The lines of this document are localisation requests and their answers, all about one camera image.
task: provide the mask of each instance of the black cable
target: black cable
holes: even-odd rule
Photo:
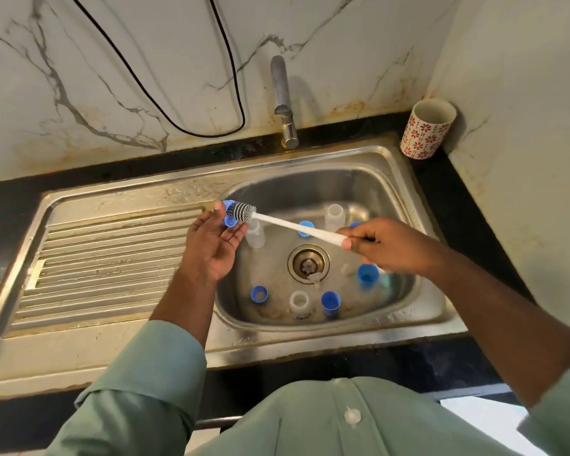
[[[239,82],[236,78],[235,60],[232,57],[232,50],[230,49],[230,43],[228,43],[228,37],[226,36],[226,32],[224,30],[224,26],[222,25],[222,21],[219,18],[218,9],[215,6],[215,1],[209,0],[209,3],[211,4],[211,9],[213,11],[213,15],[215,16],[215,20],[218,23],[219,31],[222,34],[222,38],[224,39],[226,49],[228,50],[228,58],[230,59],[230,67],[232,68],[232,78],[233,78],[233,81],[235,82],[236,102],[239,105],[239,110],[241,111],[241,120],[242,120],[242,123],[238,128],[236,128],[235,130],[232,130],[232,131],[223,132],[221,134],[198,134],[195,132],[187,131],[187,130],[184,130],[181,126],[179,126],[172,119],[170,119],[169,115],[167,115],[165,113],[165,111],[162,109],[162,107],[159,106],[159,103],[156,100],[154,100],[154,98],[146,90],[146,88],[144,87],[142,82],[139,80],[139,78],[137,78],[137,75],[135,74],[135,72],[133,72],[133,69],[129,65],[129,62],[127,62],[127,60],[124,58],[124,56],[119,51],[119,49],[116,47],[116,45],[114,45],[114,42],[112,41],[112,39],[109,36],[107,36],[106,31],[101,28],[101,26],[97,23],[95,18],[93,18],[93,16],[90,14],[90,12],[88,12],[86,10],[86,8],[82,5],[82,3],[80,3],[78,0],[72,0],[72,1],[76,4],[76,6],[78,6],[78,8],[80,8],[80,10],[84,13],[84,15],[87,16],[87,18],[91,21],[91,23],[95,26],[95,28],[99,30],[99,33],[101,33],[103,35],[103,37],[106,39],[106,41],[110,44],[110,46],[112,47],[114,52],[117,54],[117,56],[123,62],[124,66],[127,68],[127,70],[129,70],[129,73],[131,74],[131,76],[133,77],[135,82],[138,84],[139,88],[146,95],[146,97],[148,99],[150,99],[152,104],[154,104],[156,106],[156,108],[163,115],[163,117],[165,117],[167,119],[167,121],[169,123],[171,123],[173,126],[175,126],[178,130],[180,130],[181,132],[184,132],[185,134],[190,134],[190,136],[214,138],[214,137],[229,136],[230,134],[234,134],[234,133],[242,130],[245,127],[245,111],[243,110],[243,104],[241,102],[241,93],[239,91]]]

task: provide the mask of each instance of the brush bristles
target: brush bristles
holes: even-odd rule
[[[235,218],[237,221],[243,221],[246,223],[251,222],[253,219],[252,214],[256,212],[256,207],[248,205],[246,203],[234,202],[232,205],[226,208],[226,214]]]

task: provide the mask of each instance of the hand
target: hand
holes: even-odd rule
[[[217,283],[225,277],[235,263],[235,251],[241,244],[248,225],[239,222],[232,229],[223,225],[226,215],[224,204],[215,203],[213,213],[201,214],[190,226],[186,238],[186,251],[178,272],[191,281],[209,279]]]
[[[394,219],[372,219],[357,227],[344,227],[338,233],[350,237],[342,242],[342,248],[361,254],[368,264],[399,274],[429,277],[453,253],[437,240]]]

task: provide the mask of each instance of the faucet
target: faucet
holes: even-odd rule
[[[274,56],[270,60],[270,77],[272,78],[272,91],[275,94],[275,115],[281,117],[283,139],[281,145],[286,149],[295,149],[300,141],[295,130],[294,112],[291,110],[289,97],[289,83],[285,59],[282,56]]]

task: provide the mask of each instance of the granite countertop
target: granite countertop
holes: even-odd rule
[[[401,136],[408,113],[381,115],[299,131],[302,148],[380,136]],[[0,279],[23,237],[43,192],[119,181],[281,152],[280,135],[116,161],[0,182]],[[509,258],[466,190],[447,155],[410,160],[426,205],[447,243],[531,299]],[[498,373],[468,336],[423,340],[304,359],[208,371],[200,426],[240,416],[284,384],[303,379],[375,376],[434,399],[507,392]],[[0,401],[0,452],[45,448],[73,413],[80,390]]]

